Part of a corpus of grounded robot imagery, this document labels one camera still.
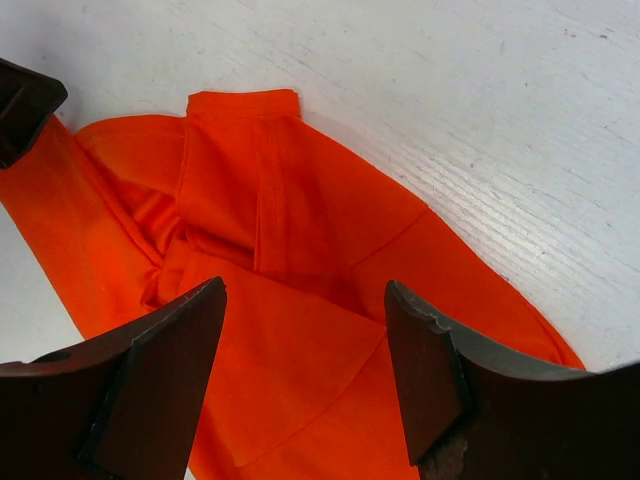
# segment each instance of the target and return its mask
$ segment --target white surface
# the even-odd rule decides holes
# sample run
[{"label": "white surface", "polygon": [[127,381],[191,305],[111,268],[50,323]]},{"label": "white surface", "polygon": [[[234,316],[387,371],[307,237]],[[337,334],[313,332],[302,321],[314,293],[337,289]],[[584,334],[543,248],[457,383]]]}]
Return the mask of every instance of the white surface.
[{"label": "white surface", "polygon": [[[293,87],[426,200],[592,369],[640,357],[640,15],[625,0],[0,0],[0,57],[63,120]],[[0,360],[79,339],[0,214]]]}]

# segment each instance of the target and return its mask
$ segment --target tabletop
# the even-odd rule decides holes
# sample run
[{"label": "tabletop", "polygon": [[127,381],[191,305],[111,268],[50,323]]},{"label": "tabletop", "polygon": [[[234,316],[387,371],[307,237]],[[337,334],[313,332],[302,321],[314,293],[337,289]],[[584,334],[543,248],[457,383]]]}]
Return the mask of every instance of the tabletop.
[{"label": "tabletop", "polygon": [[[0,57],[64,82],[72,130],[294,88],[590,369],[640,358],[635,0],[0,0]],[[0,246],[0,361],[79,341],[3,209]]]}]

